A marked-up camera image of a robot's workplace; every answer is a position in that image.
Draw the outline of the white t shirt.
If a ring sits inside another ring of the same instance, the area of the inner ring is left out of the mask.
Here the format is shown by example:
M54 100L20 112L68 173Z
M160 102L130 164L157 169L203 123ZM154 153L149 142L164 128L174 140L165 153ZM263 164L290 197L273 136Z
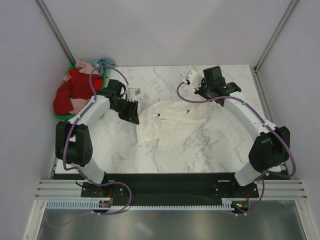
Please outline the white t shirt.
M169 149L199 130L211 115L209 103L159 101L139 115L137 141L143 143L158 140L160 149Z

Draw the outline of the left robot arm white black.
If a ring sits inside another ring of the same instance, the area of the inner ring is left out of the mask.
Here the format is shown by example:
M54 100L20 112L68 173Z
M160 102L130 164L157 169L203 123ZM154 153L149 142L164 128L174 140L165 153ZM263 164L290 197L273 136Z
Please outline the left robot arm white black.
M68 121L60 121L55 130L55 156L62 160L65 171L76 170L92 185L99 197L110 191L107 174L93 158L90 128L109 110L126 122L139 125L139 88L127 88L120 81L111 79L107 87L99 89L79 113Z

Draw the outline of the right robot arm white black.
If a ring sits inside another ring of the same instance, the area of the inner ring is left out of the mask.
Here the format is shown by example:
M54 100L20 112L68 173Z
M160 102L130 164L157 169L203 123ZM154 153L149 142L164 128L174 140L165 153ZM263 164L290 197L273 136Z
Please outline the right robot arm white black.
M278 127L262 117L249 105L235 82L226 82L219 66L207 68L202 74L190 71L186 80L193 86L196 94L206 100L214 99L232 113L253 140L248 163L234 174L235 181L229 184L229 191L233 196L242 196L247 191L247 185L289 159L289 129L285 126Z

